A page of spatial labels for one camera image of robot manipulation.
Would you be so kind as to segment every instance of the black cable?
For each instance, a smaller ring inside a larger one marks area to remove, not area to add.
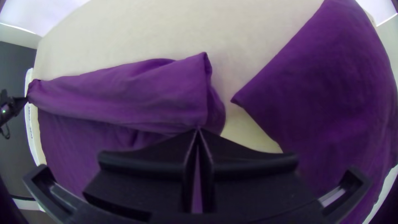
[[[1,129],[1,128],[0,128],[0,133],[1,133],[1,135],[3,135],[3,137],[4,137],[5,139],[10,139],[11,134],[10,134],[10,129],[9,129],[7,123],[5,124],[5,127],[7,128],[7,132],[8,132],[8,133],[7,133],[7,134],[4,134],[3,129]]]

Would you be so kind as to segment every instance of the purple pillow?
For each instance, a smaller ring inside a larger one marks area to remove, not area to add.
[[[239,92],[243,107],[317,196],[358,167],[373,185],[345,220],[360,223],[397,164],[397,88],[387,53],[355,0],[326,0]]]
[[[221,133],[225,108],[211,75],[200,53],[33,80],[27,96],[38,107],[41,146],[58,183],[82,197],[100,151],[132,151],[196,127]]]

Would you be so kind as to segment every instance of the fabric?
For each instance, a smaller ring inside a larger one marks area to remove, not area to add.
[[[220,134],[225,108],[211,87],[206,53],[153,59],[50,81],[33,80],[47,165],[82,196],[102,150],[129,151],[195,127]]]
[[[350,166],[373,185],[343,223],[369,214],[397,164],[397,88],[389,58],[354,0],[326,0],[290,42],[236,95],[317,196]]]

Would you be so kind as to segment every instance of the gray wall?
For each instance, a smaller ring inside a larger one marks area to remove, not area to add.
[[[35,49],[0,41],[0,90],[7,89],[9,96],[23,97],[26,71],[33,67],[35,57]],[[22,182],[22,177],[36,167],[29,150],[24,111],[8,126],[11,139],[0,136],[0,176],[10,194],[31,197]],[[54,223],[44,212],[21,211],[31,224]]]
[[[376,31],[387,51],[395,80],[398,82],[398,16],[376,27]]]

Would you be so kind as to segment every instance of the mattress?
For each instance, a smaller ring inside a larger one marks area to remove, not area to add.
[[[281,153],[278,144],[230,99],[282,49],[322,2],[93,0],[41,40],[27,81],[78,75],[150,58],[178,60],[206,51],[213,66],[212,84],[226,106],[222,137],[254,150]],[[37,108],[27,105],[25,114],[32,155],[37,164],[45,164]],[[389,192],[396,171],[387,177],[374,211]]]

